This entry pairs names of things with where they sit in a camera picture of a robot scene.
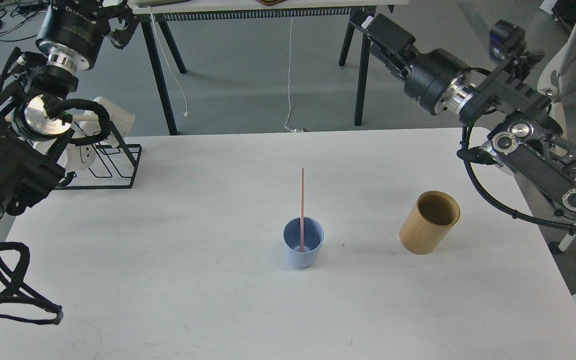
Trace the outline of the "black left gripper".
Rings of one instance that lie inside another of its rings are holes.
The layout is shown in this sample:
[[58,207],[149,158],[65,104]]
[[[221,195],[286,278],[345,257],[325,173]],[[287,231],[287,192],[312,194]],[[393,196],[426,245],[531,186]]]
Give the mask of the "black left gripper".
[[110,43],[123,50],[140,24],[131,10],[125,10],[116,16],[121,27],[110,31],[103,14],[102,0],[50,0],[35,45],[44,55],[52,50],[69,55],[80,70],[93,69],[107,34]]

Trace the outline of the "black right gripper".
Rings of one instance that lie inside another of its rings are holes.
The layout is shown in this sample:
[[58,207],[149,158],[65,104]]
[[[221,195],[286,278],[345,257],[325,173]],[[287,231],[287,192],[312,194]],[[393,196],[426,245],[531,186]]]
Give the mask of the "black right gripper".
[[367,16],[363,33],[371,40],[370,52],[403,82],[404,94],[432,116],[459,114],[473,97],[472,69],[450,52],[420,52],[415,37],[382,14]]

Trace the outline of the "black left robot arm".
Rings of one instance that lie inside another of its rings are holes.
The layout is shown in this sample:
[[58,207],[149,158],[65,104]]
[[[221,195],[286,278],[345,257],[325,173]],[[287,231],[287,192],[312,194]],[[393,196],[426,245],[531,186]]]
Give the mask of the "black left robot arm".
[[[77,71],[94,67],[103,40],[123,49],[137,25],[126,0],[112,6],[102,0],[50,0],[37,51],[11,51],[0,69],[0,219],[23,214],[69,184],[74,171],[58,162],[68,146],[106,150],[115,138],[138,169],[141,146],[126,144],[110,110],[97,101],[69,98],[78,87]],[[25,283],[29,264],[25,244],[0,242],[0,305],[35,306],[54,317],[0,314],[0,319],[58,325],[62,307]]]

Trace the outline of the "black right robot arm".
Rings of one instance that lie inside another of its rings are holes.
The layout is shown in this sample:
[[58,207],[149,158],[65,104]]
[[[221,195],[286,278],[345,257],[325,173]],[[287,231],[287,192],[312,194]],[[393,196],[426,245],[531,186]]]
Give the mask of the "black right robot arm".
[[[404,93],[432,116],[450,111],[462,123],[461,148],[473,186],[493,207],[515,219],[576,235],[576,144],[547,110],[551,100],[524,83],[541,52],[526,50],[525,31],[504,20],[489,32],[488,71],[471,67],[437,48],[420,52],[415,37],[382,14],[356,11],[350,24],[370,41],[370,52],[397,79]],[[498,166],[521,175],[548,201],[561,223],[526,215],[494,198],[473,171],[473,164]]]

